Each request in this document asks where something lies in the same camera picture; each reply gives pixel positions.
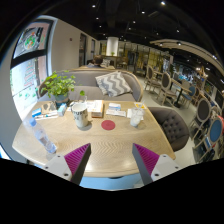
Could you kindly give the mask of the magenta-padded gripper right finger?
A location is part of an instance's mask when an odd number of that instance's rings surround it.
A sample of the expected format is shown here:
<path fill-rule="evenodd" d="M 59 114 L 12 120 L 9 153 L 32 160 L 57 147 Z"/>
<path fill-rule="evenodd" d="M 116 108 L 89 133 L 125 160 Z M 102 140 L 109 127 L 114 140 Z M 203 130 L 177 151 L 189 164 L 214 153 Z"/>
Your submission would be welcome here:
<path fill-rule="evenodd" d="M 132 146 L 132 154 L 144 185 L 150 184 L 181 169 L 167 154 L 158 155 L 136 143 Z"/>

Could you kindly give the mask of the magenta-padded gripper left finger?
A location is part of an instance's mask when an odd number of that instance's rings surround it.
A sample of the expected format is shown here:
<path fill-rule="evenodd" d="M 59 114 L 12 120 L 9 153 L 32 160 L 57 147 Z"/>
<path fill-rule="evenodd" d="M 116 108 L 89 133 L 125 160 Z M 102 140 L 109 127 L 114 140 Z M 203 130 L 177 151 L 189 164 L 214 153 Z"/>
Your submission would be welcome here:
<path fill-rule="evenodd" d="M 85 144 L 66 155 L 55 155 L 44 169 L 56 176 L 79 185 L 89 157 L 91 155 L 91 144 Z"/>

